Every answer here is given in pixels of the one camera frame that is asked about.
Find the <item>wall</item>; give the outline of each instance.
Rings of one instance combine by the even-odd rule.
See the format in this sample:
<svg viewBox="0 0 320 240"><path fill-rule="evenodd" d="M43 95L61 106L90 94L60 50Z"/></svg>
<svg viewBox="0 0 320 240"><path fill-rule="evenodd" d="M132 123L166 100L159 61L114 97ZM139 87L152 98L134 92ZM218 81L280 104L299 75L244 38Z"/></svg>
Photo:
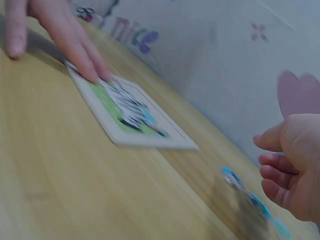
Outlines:
<svg viewBox="0 0 320 240"><path fill-rule="evenodd" d="M103 29L258 164L253 135L290 113L320 113L319 7L316 0L120 0Z"/></svg>

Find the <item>card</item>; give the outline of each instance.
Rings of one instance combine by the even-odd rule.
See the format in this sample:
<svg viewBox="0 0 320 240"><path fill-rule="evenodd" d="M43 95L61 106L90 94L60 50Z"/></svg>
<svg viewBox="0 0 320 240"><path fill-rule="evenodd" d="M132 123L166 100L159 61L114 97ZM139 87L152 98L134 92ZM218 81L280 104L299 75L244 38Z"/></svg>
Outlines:
<svg viewBox="0 0 320 240"><path fill-rule="evenodd" d="M137 84L121 77L98 84L65 65L94 116L116 145L198 149L187 134Z"/></svg>

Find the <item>child's hand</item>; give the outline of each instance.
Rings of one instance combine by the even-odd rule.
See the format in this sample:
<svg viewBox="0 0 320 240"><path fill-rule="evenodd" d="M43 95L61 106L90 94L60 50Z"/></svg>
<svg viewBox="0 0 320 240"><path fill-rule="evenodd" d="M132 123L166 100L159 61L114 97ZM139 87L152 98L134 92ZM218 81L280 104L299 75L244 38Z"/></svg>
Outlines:
<svg viewBox="0 0 320 240"><path fill-rule="evenodd" d="M253 138L261 149L262 188L302 221L320 224L320 114L295 114Z"/></svg>
<svg viewBox="0 0 320 240"><path fill-rule="evenodd" d="M73 17L67 0L6 0L7 51L12 58L27 46L27 15L39 20L55 44L66 54L83 77L96 82L98 76L111 79L98 50Z"/></svg>

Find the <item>wooden table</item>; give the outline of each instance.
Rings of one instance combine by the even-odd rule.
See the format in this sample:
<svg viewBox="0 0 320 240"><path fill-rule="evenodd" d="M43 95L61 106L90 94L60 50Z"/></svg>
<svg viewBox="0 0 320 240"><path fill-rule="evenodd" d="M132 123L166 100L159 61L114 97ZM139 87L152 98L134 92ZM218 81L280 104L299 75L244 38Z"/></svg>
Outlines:
<svg viewBox="0 0 320 240"><path fill-rule="evenodd" d="M309 223L266 199L259 170L208 120L119 43L84 24L111 71L138 83L200 150L115 146L59 61L61 53L28 21L29 48L13 61L0 17L1 240L277 239L224 182L223 165L265 201L293 239L317 239Z"/></svg>

